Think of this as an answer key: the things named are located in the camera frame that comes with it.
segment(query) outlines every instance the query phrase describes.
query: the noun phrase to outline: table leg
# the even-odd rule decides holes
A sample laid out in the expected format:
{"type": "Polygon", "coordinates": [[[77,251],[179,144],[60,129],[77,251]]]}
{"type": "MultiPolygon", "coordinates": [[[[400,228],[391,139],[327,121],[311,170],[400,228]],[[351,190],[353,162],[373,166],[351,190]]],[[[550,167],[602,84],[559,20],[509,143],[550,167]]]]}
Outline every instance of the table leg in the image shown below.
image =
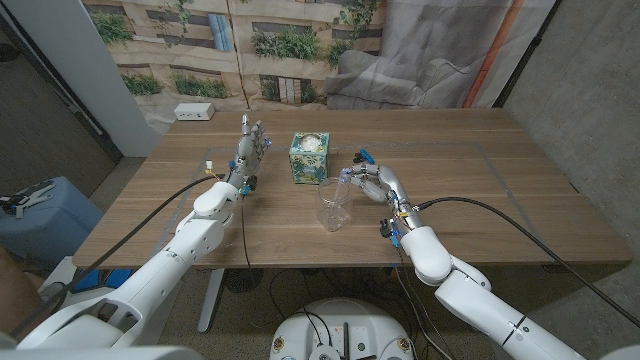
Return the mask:
{"type": "Polygon", "coordinates": [[[198,321],[198,331],[202,334],[209,332],[209,330],[211,329],[211,323],[213,322],[216,303],[218,302],[218,297],[222,293],[224,270],[225,269],[211,270],[209,285],[207,286],[207,293],[204,296],[202,311],[200,312],[200,320],[198,321]]]}

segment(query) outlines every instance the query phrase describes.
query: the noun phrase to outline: wooden table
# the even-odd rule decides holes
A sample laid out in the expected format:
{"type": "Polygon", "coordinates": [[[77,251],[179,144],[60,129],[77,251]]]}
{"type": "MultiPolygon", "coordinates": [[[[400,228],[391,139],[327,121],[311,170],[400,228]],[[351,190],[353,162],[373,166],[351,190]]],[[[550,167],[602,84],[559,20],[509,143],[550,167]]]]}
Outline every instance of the wooden table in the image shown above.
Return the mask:
{"type": "MultiPolygon", "coordinates": [[[[204,160],[225,172],[240,137],[242,113],[211,121],[176,122],[73,257],[86,267],[163,200],[204,176],[204,160]]],[[[352,189],[353,221],[325,231],[314,210],[316,186],[294,185],[288,148],[296,131],[330,132],[330,173],[352,165],[365,146],[377,164],[398,175],[412,204],[441,196],[487,202],[512,216],[571,263],[631,259],[619,236],[580,195],[524,130],[502,109],[392,111],[273,111],[263,120],[274,146],[262,161],[258,188],[244,200],[247,249],[255,267],[389,266],[399,255],[379,233],[386,205],[352,189]]],[[[102,265],[139,267],[170,240],[203,183],[162,210],[102,265]]],[[[246,267],[240,212],[202,268],[246,267]]],[[[473,205],[441,203],[422,213],[445,247],[476,265],[545,264],[550,258],[498,216],[473,205]]]]}

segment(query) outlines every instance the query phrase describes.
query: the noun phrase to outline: white power strip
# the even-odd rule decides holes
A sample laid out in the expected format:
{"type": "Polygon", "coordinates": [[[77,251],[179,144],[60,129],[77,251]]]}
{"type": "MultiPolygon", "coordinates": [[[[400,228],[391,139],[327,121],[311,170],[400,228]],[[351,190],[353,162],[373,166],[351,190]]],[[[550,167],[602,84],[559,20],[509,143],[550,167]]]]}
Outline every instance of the white power strip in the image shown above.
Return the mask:
{"type": "Polygon", "coordinates": [[[174,112],[178,120],[209,120],[215,110],[211,103],[182,103],[174,112]]]}

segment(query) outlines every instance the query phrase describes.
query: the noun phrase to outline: robotic arm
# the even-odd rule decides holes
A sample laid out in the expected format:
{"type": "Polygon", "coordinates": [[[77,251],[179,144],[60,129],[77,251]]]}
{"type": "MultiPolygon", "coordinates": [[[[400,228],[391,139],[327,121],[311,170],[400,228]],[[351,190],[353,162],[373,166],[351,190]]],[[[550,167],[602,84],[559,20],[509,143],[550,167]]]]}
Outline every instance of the robotic arm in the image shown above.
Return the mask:
{"type": "Polygon", "coordinates": [[[409,255],[418,279],[437,286],[436,298],[454,315],[489,336],[515,359],[583,359],[562,341],[491,293],[489,280],[449,254],[433,229],[409,203],[396,175],[386,166],[363,164],[343,170],[351,184],[393,213],[381,233],[409,255]]]}
{"type": "Polygon", "coordinates": [[[119,348],[136,345],[151,315],[200,257],[220,245],[235,203],[253,190],[260,160],[271,145],[245,114],[230,172],[198,197],[174,238],[118,289],[68,306],[45,320],[17,349],[119,348]]]}

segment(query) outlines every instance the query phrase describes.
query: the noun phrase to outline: green tissue box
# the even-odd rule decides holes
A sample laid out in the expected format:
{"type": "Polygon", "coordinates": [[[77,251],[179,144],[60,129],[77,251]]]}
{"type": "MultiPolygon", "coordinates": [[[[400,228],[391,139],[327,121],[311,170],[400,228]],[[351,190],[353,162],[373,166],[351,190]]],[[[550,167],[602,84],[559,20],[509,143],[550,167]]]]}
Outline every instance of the green tissue box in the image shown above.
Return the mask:
{"type": "Polygon", "coordinates": [[[289,149],[293,182],[320,184],[329,172],[329,133],[295,133],[289,149]]]}

